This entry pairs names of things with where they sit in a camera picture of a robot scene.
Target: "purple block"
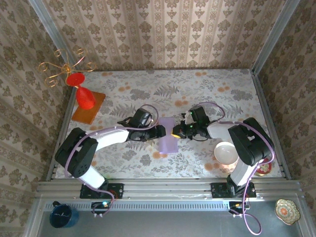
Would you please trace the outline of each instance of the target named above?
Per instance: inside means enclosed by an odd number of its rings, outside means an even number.
[[[171,135],[172,129],[175,126],[173,117],[160,117],[158,123],[165,127],[166,135],[159,139],[159,153],[160,154],[170,154],[177,153],[178,139]]]

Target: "red vase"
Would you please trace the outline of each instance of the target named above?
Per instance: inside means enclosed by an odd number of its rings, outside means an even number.
[[[96,101],[92,94],[92,92],[80,86],[84,82],[84,74],[82,73],[74,73],[69,75],[67,78],[67,84],[70,86],[78,87],[76,91],[76,100],[81,108],[84,110],[90,110],[94,107]]]

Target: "wooden coaster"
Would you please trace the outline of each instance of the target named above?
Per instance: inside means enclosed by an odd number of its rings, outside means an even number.
[[[73,121],[92,124],[105,99],[105,94],[103,93],[92,91],[92,94],[94,95],[94,98],[96,100],[95,106],[90,110],[84,110],[80,106],[78,106],[73,117],[71,118]]]

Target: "small dish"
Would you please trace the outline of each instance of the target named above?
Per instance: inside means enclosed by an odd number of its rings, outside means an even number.
[[[276,216],[287,225],[293,225],[301,218],[296,204],[285,199],[279,199],[276,202]]]
[[[271,171],[272,171],[272,163],[264,164],[264,165],[261,165],[257,169],[255,175],[257,175],[257,176],[265,176],[266,174],[269,174]]]
[[[215,158],[223,165],[234,164],[238,160],[235,146],[230,142],[220,142],[214,149]]]

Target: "white bowl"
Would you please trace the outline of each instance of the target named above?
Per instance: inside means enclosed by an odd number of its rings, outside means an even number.
[[[220,142],[214,149],[215,158],[224,165],[230,165],[238,160],[235,146],[230,142]]]

